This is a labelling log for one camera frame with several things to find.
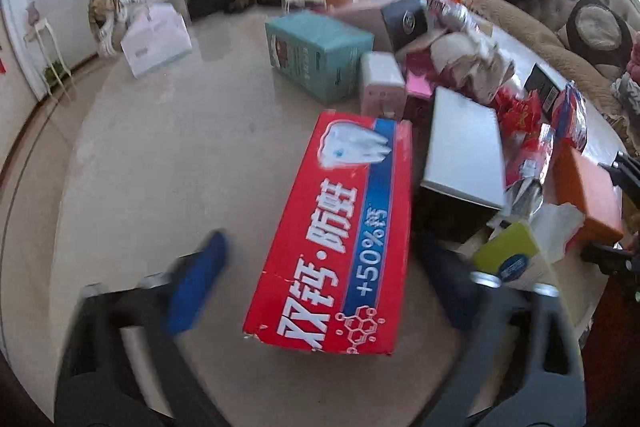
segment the pink box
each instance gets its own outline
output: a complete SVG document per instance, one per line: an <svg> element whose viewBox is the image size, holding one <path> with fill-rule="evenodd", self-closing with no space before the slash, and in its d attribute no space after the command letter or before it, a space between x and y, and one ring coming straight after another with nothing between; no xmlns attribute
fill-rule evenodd
<svg viewBox="0 0 640 427"><path fill-rule="evenodd" d="M391 353L410 228L411 124L324 111L243 331L275 346Z"/></svg>
<svg viewBox="0 0 640 427"><path fill-rule="evenodd" d="M438 85L438 73L428 52L409 53L405 63L406 104L403 118L421 126L430 120L430 100Z"/></svg>

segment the purple vase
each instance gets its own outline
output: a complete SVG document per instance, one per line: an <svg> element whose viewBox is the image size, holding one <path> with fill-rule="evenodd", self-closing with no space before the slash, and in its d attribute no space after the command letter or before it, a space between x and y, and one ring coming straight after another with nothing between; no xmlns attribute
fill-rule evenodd
<svg viewBox="0 0 640 427"><path fill-rule="evenodd" d="M29 26L35 26L36 22L40 20L40 12L36 8L35 1L27 6L28 22Z"/></svg>

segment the side table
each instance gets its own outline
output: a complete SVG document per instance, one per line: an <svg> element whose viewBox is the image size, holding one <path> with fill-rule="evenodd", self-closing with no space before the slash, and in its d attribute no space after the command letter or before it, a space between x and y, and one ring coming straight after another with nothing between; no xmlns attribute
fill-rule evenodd
<svg viewBox="0 0 640 427"><path fill-rule="evenodd" d="M62 79L60 79L60 76L58 75L58 72L56 71L56 68L53 66L53 62L51 61L51 58L49 57L49 53L47 52L47 49L44 47L44 43L42 42L42 33L44 31L48 31L49 35L51 35L51 39L53 40L53 46L56 49L56 55L58 56L58 60L60 61L60 64L62 65L62 69L65 71L66 74L68 74L69 78L71 79L71 83L75 84L74 81L74 77L71 74L71 70L66 66L65 60L64 58L62 58L62 54L60 53L60 48L58 47L58 40L56 39L56 34L53 31L53 28L51 27L51 25L49 24L49 21L47 20L47 18L43 18L40 19L38 22L35 23L35 26L29 30L27 32L27 34L24 36L24 41L26 43L33 41L34 39L38 41L38 46L40 47L40 52L42 53L42 56L45 58L45 60L47 61L47 64L49 65L49 68L51 68L51 71L53 71L54 76L56 77L56 80L58 81L58 83L60 84L60 87L62 87L62 90L65 92L65 94L68 96L68 93L66 92L65 86L62 83ZM33 63L33 66L37 68L36 63L34 61L33 55L31 55L31 52L29 51L29 47L27 46L27 51L29 52L29 56L31 58L31 62ZM51 86L49 86L49 83L47 82L47 78L45 77L44 73L42 73L42 71L38 70L38 74L40 75L42 81L44 82L44 85L47 87L47 91L49 92L49 96L53 96L52 92L51 92Z"/></svg>

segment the molecule graphic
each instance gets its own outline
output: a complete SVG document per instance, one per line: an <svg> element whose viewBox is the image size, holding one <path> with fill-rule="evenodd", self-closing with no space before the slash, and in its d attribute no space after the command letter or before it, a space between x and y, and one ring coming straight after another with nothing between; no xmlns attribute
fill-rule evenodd
<svg viewBox="0 0 640 427"><path fill-rule="evenodd" d="M374 319L377 310L369 306L360 306L356 309L354 315L347 317L344 313L335 314L336 320L344 322L344 329L349 331L347 339L351 346L347 348L350 355L358 354L358 346L361 346L367 340L375 342L374 333L378 331L378 324L384 324L385 319ZM337 335L343 335L343 330L336 330Z"/></svg>

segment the white box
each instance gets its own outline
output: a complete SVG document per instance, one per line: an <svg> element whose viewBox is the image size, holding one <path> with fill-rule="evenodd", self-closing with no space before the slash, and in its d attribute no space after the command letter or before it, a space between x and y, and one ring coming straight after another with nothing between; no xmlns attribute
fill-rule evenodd
<svg viewBox="0 0 640 427"><path fill-rule="evenodd" d="M369 52L360 59L360 114L402 120L406 89L393 54Z"/></svg>
<svg viewBox="0 0 640 427"><path fill-rule="evenodd" d="M436 88L420 185L416 214L439 239L464 243L502 209L504 160L493 109Z"/></svg>
<svg viewBox="0 0 640 427"><path fill-rule="evenodd" d="M135 15L122 39L122 51L133 75L139 78L191 51L191 39L173 6L154 4Z"/></svg>

